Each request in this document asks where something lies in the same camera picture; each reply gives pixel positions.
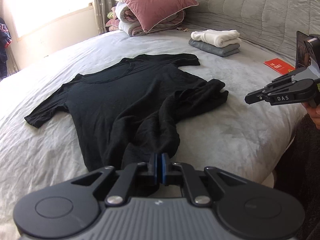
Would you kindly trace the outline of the person right hand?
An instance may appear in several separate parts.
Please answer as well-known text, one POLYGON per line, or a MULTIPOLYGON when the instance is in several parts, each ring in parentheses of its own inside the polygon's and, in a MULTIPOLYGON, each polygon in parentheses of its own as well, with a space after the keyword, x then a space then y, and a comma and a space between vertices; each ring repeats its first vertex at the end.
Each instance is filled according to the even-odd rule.
POLYGON ((302 103, 302 105, 306 109, 313 123, 316 125, 316 128, 320 130, 320 105, 316 108, 312 108, 307 102, 302 103))

